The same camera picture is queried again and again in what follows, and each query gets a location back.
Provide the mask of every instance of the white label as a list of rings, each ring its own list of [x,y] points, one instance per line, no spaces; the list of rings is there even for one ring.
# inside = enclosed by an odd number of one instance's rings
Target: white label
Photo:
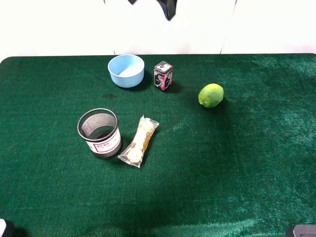
[[[114,134],[103,142],[87,142],[90,149],[99,154],[106,154],[113,151],[120,142],[119,128],[114,132]]]

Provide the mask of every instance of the plastic food package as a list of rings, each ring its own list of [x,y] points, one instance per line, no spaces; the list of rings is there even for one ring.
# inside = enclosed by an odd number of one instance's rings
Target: plastic food package
[[[140,168],[145,150],[159,123],[142,116],[139,120],[136,135],[127,148],[118,156],[122,161]]]

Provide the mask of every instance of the white wall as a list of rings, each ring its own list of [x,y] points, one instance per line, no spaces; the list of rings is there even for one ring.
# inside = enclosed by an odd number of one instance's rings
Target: white wall
[[[8,56],[316,53],[316,1],[1,0],[0,61]]]

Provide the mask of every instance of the small tin can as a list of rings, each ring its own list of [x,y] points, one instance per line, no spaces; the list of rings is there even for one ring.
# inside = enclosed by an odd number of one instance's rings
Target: small tin can
[[[165,61],[160,62],[154,69],[155,86],[165,91],[172,84],[173,66]]]

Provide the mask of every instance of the tin lid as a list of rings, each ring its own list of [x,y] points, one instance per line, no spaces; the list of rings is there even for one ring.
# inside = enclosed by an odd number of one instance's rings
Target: tin lid
[[[155,66],[155,70],[157,70],[158,72],[162,74],[167,74],[172,69],[173,69],[173,66],[165,61],[162,61]]]

